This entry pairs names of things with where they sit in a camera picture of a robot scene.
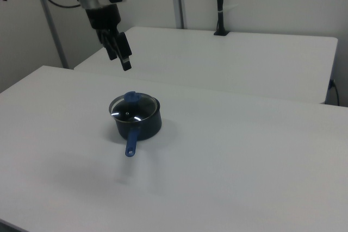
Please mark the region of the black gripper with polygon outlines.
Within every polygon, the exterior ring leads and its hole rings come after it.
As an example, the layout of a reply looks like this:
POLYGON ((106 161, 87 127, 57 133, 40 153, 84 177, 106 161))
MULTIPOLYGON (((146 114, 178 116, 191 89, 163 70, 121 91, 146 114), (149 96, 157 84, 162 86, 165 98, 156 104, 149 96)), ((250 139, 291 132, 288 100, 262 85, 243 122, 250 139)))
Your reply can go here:
MULTIPOLYGON (((113 33, 118 32, 117 26, 121 22, 119 9, 116 4, 107 5, 98 9, 86 10, 89 22, 95 30, 109 30, 113 33)), ((127 37, 124 32, 116 36, 118 56, 124 71, 132 68, 129 57, 132 55, 127 37)), ((107 36, 103 36, 103 46, 107 50, 110 60, 117 59, 117 53, 107 36)))

